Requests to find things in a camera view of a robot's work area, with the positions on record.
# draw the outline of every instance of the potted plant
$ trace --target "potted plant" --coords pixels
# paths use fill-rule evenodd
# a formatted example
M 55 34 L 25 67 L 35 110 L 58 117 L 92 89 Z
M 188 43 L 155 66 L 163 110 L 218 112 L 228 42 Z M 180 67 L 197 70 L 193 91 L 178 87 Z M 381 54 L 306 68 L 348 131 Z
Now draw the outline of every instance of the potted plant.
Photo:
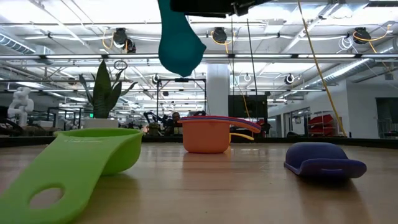
M 111 78 L 106 69 L 105 61 L 103 60 L 99 65 L 96 77 L 93 75 L 95 80 L 93 95 L 90 93 L 90 89 L 87 87 L 86 80 L 83 75 L 79 75 L 79 81 L 86 90 L 87 99 L 93 105 L 94 118 L 85 121 L 85 128 L 117 128 L 118 121 L 110 120 L 109 112 L 116 106 L 120 96 L 124 96 L 131 90 L 137 82 L 130 85 L 127 90 L 122 91 L 122 83 L 119 82 L 120 76 L 124 70 L 120 70 L 116 76 L 115 81 L 112 84 Z

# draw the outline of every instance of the person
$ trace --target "person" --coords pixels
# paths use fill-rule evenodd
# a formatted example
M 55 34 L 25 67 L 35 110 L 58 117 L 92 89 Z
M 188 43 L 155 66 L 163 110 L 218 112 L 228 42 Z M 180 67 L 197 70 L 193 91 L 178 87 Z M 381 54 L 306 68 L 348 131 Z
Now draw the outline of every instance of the person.
M 179 128 L 182 127 L 182 124 L 177 123 L 181 119 L 180 113 L 179 112 L 174 112 L 172 115 L 173 119 L 169 119 L 166 122 L 166 130 L 165 134 L 166 135 L 173 135 L 174 133 L 174 128 Z

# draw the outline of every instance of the table surface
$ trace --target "table surface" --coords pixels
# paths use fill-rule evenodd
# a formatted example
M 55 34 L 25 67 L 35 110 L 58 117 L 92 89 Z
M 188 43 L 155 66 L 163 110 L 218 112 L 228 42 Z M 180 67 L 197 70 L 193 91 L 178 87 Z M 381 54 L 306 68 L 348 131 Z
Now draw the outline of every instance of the table surface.
M 44 147 L 0 149 L 0 193 Z M 99 179 L 74 223 L 397 223 L 397 150 L 343 146 L 368 171 L 337 184 L 285 169 L 288 147 L 233 144 L 224 154 L 189 154 L 182 144 L 144 143 L 132 168 Z

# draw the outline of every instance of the snake plant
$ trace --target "snake plant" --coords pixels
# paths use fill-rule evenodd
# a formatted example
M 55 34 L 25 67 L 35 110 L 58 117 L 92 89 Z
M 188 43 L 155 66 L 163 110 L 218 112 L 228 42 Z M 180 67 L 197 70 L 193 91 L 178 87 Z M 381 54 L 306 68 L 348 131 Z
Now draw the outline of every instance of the snake plant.
M 93 105 L 95 118 L 107 119 L 109 112 L 116 106 L 119 97 L 124 96 L 137 84 L 137 82 L 134 82 L 127 90 L 122 91 L 122 83 L 119 82 L 119 79 L 123 71 L 124 70 L 120 70 L 116 74 L 115 81 L 112 84 L 108 69 L 106 69 L 106 64 L 103 60 L 99 65 L 97 76 L 95 77 L 93 75 L 95 80 L 93 95 L 91 95 L 83 75 L 79 75 L 79 81 L 86 90 L 87 99 L 91 105 Z

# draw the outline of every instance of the white column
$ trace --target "white column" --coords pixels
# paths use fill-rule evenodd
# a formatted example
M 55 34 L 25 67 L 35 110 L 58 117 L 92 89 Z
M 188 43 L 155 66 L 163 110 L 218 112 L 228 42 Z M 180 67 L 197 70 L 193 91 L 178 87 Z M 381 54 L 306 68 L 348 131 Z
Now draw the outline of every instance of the white column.
M 228 116 L 229 69 L 227 64 L 207 65 L 207 115 Z

